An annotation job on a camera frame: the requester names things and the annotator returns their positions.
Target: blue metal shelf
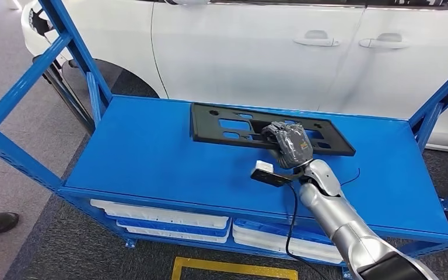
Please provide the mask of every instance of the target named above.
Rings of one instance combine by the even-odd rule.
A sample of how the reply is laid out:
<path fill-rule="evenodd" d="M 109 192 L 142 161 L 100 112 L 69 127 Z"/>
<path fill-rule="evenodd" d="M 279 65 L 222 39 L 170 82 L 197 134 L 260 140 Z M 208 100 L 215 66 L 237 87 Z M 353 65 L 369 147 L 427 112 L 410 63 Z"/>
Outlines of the blue metal shelf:
<path fill-rule="evenodd" d="M 355 156 L 319 158 L 341 182 L 354 178 L 360 168 L 359 178 L 343 186 L 343 192 L 369 225 L 384 236 L 448 240 L 447 219 L 407 121 L 281 113 L 327 118 L 349 139 Z M 274 162 L 268 151 L 194 142 L 189 115 L 186 102 L 114 95 L 65 186 L 111 199 L 128 196 L 137 204 L 288 223 L 292 193 L 250 179 L 256 160 Z M 99 170 L 105 172 L 100 176 Z M 305 207 L 299 208 L 298 224 L 312 219 Z"/>
<path fill-rule="evenodd" d="M 112 95 L 60 0 L 39 0 L 59 37 L 0 100 L 0 123 L 67 47 L 85 75 L 96 131 L 67 181 L 62 181 L 0 132 L 0 158 L 89 215 L 134 247 L 136 239 L 259 256 L 284 254 L 236 244 L 128 233 L 91 198 L 203 214 L 288 223 L 291 193 L 249 179 L 263 150 L 196 143 L 189 137 L 189 103 Z M 402 251 L 422 256 L 448 249 L 448 199 L 437 198 L 420 152 L 438 116 L 448 108 L 448 81 L 409 119 L 251 108 L 330 119 L 356 148 L 354 157 L 322 156 L 340 181 L 360 177 L 343 191 L 372 229 L 418 240 Z M 298 223 L 315 224 L 299 209 Z"/>

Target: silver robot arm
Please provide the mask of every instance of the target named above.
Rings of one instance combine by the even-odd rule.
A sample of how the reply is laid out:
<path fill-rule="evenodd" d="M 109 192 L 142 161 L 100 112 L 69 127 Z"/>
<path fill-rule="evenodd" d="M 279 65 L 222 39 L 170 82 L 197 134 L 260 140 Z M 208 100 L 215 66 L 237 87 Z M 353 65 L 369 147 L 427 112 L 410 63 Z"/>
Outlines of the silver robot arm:
<path fill-rule="evenodd" d="M 329 165 L 313 160 L 304 165 L 306 182 L 300 200 L 335 244 L 356 280 L 437 279 L 423 263 L 370 230 L 341 191 Z"/>

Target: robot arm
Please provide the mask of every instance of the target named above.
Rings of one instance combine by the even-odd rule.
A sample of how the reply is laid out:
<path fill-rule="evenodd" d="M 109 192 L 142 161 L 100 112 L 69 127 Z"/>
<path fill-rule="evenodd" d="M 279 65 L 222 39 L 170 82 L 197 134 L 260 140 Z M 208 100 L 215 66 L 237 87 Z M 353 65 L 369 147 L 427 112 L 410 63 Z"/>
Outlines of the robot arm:
<path fill-rule="evenodd" d="M 335 244 L 355 280 L 423 280 L 437 277 L 423 263 L 403 254 L 367 226 L 344 197 L 329 165 L 313 160 L 313 148 L 299 124 L 272 122 L 263 136 L 279 147 L 275 151 L 281 167 L 295 168 L 297 175 L 255 172 L 252 178 L 281 186 L 298 179 L 300 200 L 314 215 Z"/>
<path fill-rule="evenodd" d="M 401 253 L 375 234 L 344 197 L 323 160 L 304 168 L 300 200 L 335 244 L 356 280 L 437 279 L 421 262 Z"/>

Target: yellow floor marking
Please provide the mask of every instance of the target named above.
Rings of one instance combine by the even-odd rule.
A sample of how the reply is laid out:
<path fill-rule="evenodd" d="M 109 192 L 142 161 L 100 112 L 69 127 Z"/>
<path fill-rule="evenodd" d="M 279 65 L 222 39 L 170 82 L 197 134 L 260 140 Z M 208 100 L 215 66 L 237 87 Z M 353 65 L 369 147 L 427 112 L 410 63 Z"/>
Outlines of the yellow floor marking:
<path fill-rule="evenodd" d="M 176 257 L 174 260 L 173 275 L 171 280 L 180 280 L 181 269 L 183 267 L 298 280 L 298 272 L 292 269 L 289 270 L 284 268 L 260 267 L 257 265 L 232 264 L 229 262 L 205 261 L 182 257 Z"/>

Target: car side mirror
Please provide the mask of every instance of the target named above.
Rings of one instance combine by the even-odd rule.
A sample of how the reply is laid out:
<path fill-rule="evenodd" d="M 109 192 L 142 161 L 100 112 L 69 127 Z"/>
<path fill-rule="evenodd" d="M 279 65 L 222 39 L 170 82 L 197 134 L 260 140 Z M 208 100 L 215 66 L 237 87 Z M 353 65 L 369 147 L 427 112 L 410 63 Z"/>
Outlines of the car side mirror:
<path fill-rule="evenodd" d="M 210 0 L 172 0 L 172 2 L 179 5 L 205 5 Z"/>

